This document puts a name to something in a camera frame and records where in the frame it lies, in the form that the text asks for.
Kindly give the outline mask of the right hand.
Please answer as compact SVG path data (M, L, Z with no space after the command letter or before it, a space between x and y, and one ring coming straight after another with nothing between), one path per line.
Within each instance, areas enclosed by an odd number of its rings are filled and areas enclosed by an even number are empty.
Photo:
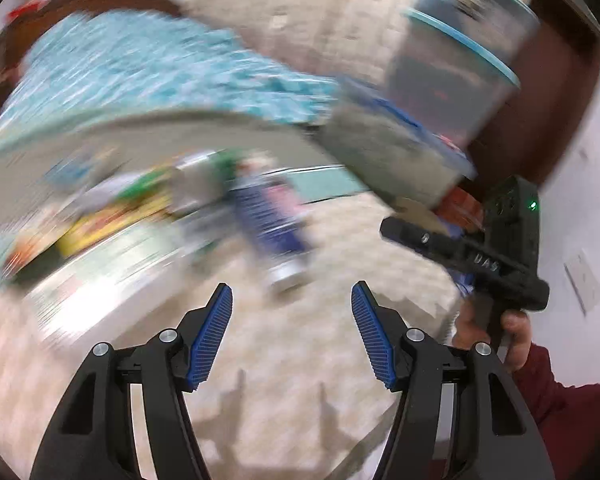
M523 368L528 360L532 343L530 320L524 312L508 310L501 316L501 326L509 336L504 366L509 373L513 373ZM468 350L479 341L490 342L491 337L476 322L474 304L470 299L465 299L455 320L452 345L455 348Z

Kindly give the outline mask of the dark red sleeve forearm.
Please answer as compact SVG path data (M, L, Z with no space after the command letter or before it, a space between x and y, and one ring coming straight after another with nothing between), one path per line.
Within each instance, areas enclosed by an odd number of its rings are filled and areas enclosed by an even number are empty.
M567 387L550 354L534 344L513 374L543 438L557 479L600 479L600 384Z

